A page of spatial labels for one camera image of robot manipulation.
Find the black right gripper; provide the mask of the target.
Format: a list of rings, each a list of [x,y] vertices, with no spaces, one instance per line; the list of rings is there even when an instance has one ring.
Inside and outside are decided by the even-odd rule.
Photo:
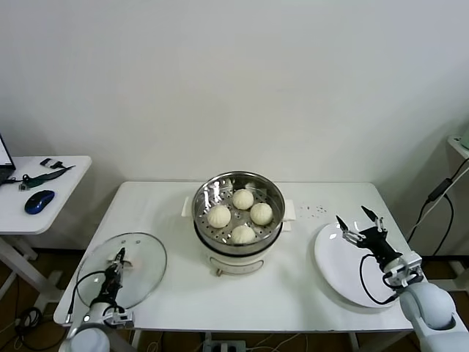
[[[336,216],[342,237],[351,244],[357,244],[359,248],[369,249],[379,266],[387,266],[393,260],[401,257],[402,254],[395,251],[387,242],[388,230],[385,228],[384,218],[363,205],[361,209],[371,220],[373,226],[356,232],[351,230],[339,216]]]

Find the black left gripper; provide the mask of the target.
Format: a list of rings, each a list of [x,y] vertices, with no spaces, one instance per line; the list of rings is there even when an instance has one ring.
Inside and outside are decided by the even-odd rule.
[[[99,292],[100,301],[108,304],[115,304],[117,302],[117,294],[122,288],[122,271],[124,266],[125,247],[122,247],[104,272],[105,279]]]

